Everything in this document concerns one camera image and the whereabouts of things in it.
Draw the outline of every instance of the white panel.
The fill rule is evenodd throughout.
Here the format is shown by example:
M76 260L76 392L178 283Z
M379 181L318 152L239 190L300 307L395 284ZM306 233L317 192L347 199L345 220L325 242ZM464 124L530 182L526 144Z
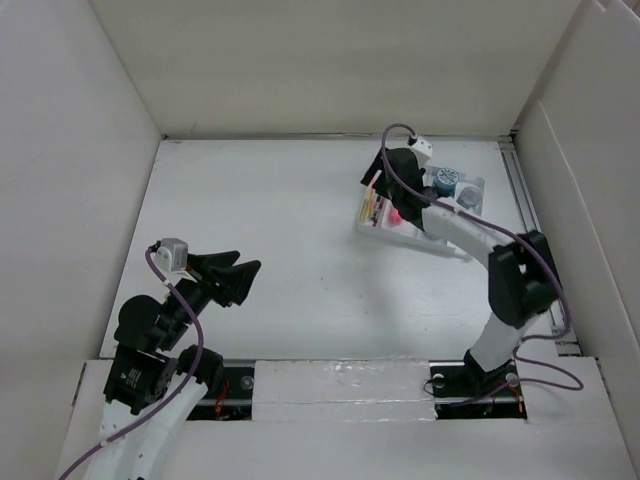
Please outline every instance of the white panel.
M541 100L640 334L640 18L594 7Z
M625 440L632 453L638 452L640 347L575 177L539 102L527 117L517 144L581 345L599 357Z
M0 366L2 478L52 477L83 365L31 359Z
M257 362L254 421L435 420L427 360Z
M495 142L433 146L432 164L486 180L485 218L522 229ZM126 300L166 294L144 251L175 236L193 253L237 249L263 262L242 306L201 315L205 344L225 358L462 358L489 318L487 272L355 232L358 182L378 150L377 139L163 142L102 356L114 355ZM548 320L534 328L548 331ZM190 329L176 351L194 342ZM555 355L552 342L525 348Z
M0 4L0 358L84 359L159 134L86 0Z
M616 419L594 358L562 357L551 359L549 363L576 375L585 389L576 392L539 383L523 382L522 394L529 423L535 425L615 424ZM575 385L573 380L555 370L524 362L517 362L517 364L520 378L544 379L561 385Z
M640 468L640 19L588 2L518 135L536 210Z
M506 134L579 0L91 0L163 133Z
M97 439L109 364L89 363L59 473ZM207 479L212 472L239 480L636 478L615 422L531 425L486 419L187 422L167 458L163 478Z

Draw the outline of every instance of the cable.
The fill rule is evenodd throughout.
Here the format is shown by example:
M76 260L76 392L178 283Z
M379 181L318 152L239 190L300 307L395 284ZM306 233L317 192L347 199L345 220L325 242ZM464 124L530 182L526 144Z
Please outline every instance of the cable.
M498 395L494 395L493 398L491 399L491 404L487 407L487 409L484 411L484 413L482 414L482 416L486 416L487 414L493 412L493 407L496 404L496 400L498 398Z
M222 393L216 399L216 403L213 404L213 409L216 412L216 420L218 419L218 417L220 416L220 412L222 412L222 409L224 408L224 401L227 399L227 394L229 393L230 385L231 385L231 382L227 380L224 383L224 386L222 387Z
M429 395L431 395L433 398L436 398L435 393L430 392L429 390L427 390L427 385L433 385L433 378L427 380L426 382L424 382L424 385L422 386L422 391L424 393L428 393Z
M160 269L156 267L156 265L153 263L153 259L151 258L151 253L152 253L152 249L151 247L149 247L144 254L145 259L147 260L147 264L149 265L149 268L151 268L151 270L156 275L156 277L158 277L160 281L164 285L166 285L166 287L173 294L173 296L176 297L176 300L178 300L182 308L185 309L185 311L187 312L187 315L189 315L189 318L191 319L194 326L196 327L196 333L198 334L198 348L196 350L196 356L193 359L193 363L191 364L191 367L189 367L189 371L187 372L187 375L182 379L182 382L180 382L178 387L173 392L171 392L171 394L167 395L167 397L164 398L156 408L151 410L144 417L133 422L131 425L114 433L113 435L108 437L106 441L100 442L94 445L90 450L85 452L80 458L78 458L75 462L73 462L71 466L67 468L64 471L64 473L60 476L59 480L65 480L69 478L69 475L71 475L76 468L78 468L83 462L89 459L93 454L101 450L103 446L106 445L107 443L115 442L116 440L124 437L128 433L138 428L143 423L151 420L158 412L160 412L160 410L166 407L175 397L178 396L178 394L187 385L187 383L189 383L189 380L191 380L191 377L193 377L193 374L195 373L196 368L198 368L198 364L200 363L200 359L202 358L202 351L204 350L204 333L202 332L202 326L200 325L198 316L195 314L195 312L193 311L189 303L185 300L185 298L182 296L182 294L176 289L176 287L174 287L171 283L167 281L167 277L165 277L164 274L160 271Z
M522 406L522 399L520 398L520 392L518 392L518 390L515 387L512 387L511 385L509 385L509 390L511 390L511 392L516 396L516 401L518 402L518 411L520 413L523 413L524 408Z
M400 185L402 188L404 188L407 192L409 192L410 194L412 194L414 197L418 198L419 200L422 200L423 202L426 202L428 204L431 205L436 205L440 208L444 208L445 210L449 210L450 212L454 212L457 213L459 216L461 216L462 218L464 218L465 220L468 220L470 222L473 223L477 223L479 225L482 225L486 228L491 228L497 232L502 233L503 235L508 236L509 238L511 238L512 240L514 240L515 242L517 242L520 247L522 247L524 250L527 251L527 253L529 253L533 259L538 263L538 265L540 265L540 268L542 268L542 271L545 273L545 275L549 278L549 280L551 281L551 284L553 285L553 289L556 292L556 295L558 296L558 300L560 302L560 306L562 307L562 312L564 314L564 328L554 334L554 335L525 335L524 337L522 337L522 339L520 340L520 344L518 346L516 346L516 348L513 349L513 358L515 360L518 360L520 362L523 363L528 363L531 365L537 365L540 367L546 367L546 368L550 368L553 369L557 372L560 372L564 375L566 375L567 377L571 378L576 385L564 385L561 383L557 383L557 382L551 382L548 380L541 380L541 379L537 379L537 378L519 378L518 379L518 384L519 383L523 383L523 382L527 382L527 383L538 383L538 384L542 384L542 385L547 385L550 387L555 387L555 388L561 388L564 390L574 390L574 391L580 391L582 389L584 389L584 384L582 383L582 381L576 377L573 373L569 372L568 370L565 370L564 368L560 368L556 365L552 365L550 363L547 362L542 362L540 360L532 360L532 359L528 359L528 358L523 358L521 356L518 355L518 350L520 349L520 347L522 346L523 343L529 341L529 340L558 340L562 337L564 337L568 332L569 329L571 328L571 324L573 322L573 318L571 316L571 310L569 309L569 302L567 301L567 297L565 296L564 290L562 289L562 286L560 285L560 281L558 280L558 278L556 277L556 275L553 273L553 270L551 269L551 267L547 264L547 262L544 260L544 258L542 258L542 256L531 246L529 245L526 241L524 241L522 238L520 238L518 235L516 235L515 233L511 232L510 230L507 230L504 227L500 227L499 225L495 225L491 222L488 222L486 220L483 220L481 218L478 218L474 215L471 215L470 213L463 211L463 210L457 210L455 209L453 206L448 205L446 203L442 203L439 202L437 200L437 198L435 197L430 197L428 195L424 195L423 193L420 193L416 190L414 190L413 188L411 188L409 185L407 185L401 178L400 176L395 172L395 170L391 167L391 163L389 162L389 158L387 157L387 150L386 150L386 143L387 143L387 137L389 136L389 133L391 132L391 130L393 130L394 128L404 128L405 130L407 130L410 134L412 138L416 138L418 136L418 134L416 133L416 131L409 125L407 125L406 123L392 123L391 125L389 125L387 128L384 129L384 132L382 132L382 141L381 141L381 149L380 152L382 154L382 161L384 164L384 169L385 169L385 173L387 175L389 175L391 178L393 178L393 180L395 180L396 183L398 183L398 185ZM496 393L500 392L501 390L508 388L509 387L509 383L505 383L503 385L500 385L499 387L497 387L496 389L494 389L492 392L489 392L486 395L482 395L481 397L477 397L477 398L472 398L469 400L465 400L464 402L459 402L459 403L455 403L455 404L450 404L450 405L455 405L455 406L465 406L465 405L470 405L472 403L476 403L480 400L485 399L488 396L491 395L495 395Z

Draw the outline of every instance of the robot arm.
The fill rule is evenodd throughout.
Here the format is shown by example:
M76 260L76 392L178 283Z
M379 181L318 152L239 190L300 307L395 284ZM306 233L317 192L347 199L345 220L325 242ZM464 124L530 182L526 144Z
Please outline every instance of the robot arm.
M210 301L223 307L242 304L260 269L258 261L234 265L238 252L190 255L187 244L175 238L163 239L150 249L157 266L185 277L175 290L196 315ZM223 358L215 352L203 349L188 379L198 354L196 345L178 359L158 352L173 349L190 323L191 317L174 294L163 304L139 295L120 309L115 333L119 345L104 389L102 448L93 456L86 480L159 478L163 460L187 416L222 381ZM168 402L164 408L158 405L161 400ZM142 420L148 415L151 418ZM135 429L117 438L118 432L136 422Z
M412 149L386 150L391 168L397 176L427 202L417 198L385 173L381 152L365 174L361 183L391 200L402 218L423 231L448 240L478 260L489 274L489 304L492 313L480 338L466 352L465 375L461 381L469 384L476 394L495 386L508 367L512 352L537 316L556 300L555 290L535 259L511 238L491 228L458 215L463 207L447 193L423 184L421 169L414 153L430 157L424 139L414 140ZM465 211L465 216L472 215ZM551 266L555 265L546 238L538 231L519 235Z

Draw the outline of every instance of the pink object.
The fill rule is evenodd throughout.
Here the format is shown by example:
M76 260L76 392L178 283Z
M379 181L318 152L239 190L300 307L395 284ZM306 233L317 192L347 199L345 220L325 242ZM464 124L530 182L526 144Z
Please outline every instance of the pink object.
M400 212L395 208L392 208L389 212L389 223L391 225L400 225L402 223L402 217L400 216Z

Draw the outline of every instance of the orange wire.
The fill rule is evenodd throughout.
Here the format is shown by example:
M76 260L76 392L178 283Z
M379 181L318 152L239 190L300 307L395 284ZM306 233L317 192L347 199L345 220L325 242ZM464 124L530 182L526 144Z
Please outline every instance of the orange wire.
M231 382L229 382L229 380L227 380L224 383L224 386L222 388L222 393L216 399L216 403L214 403L214 405L213 405L213 409L215 410L216 415L220 415L220 412L222 411L222 408L224 407L224 401L227 398L227 393L229 393L230 385L231 385Z
M522 400L520 399L520 392L518 392L518 390L515 387L512 387L511 385L509 385L509 390L511 390L513 392L513 394L516 396L516 400L518 401L518 411L520 413L522 413L523 409L522 409Z

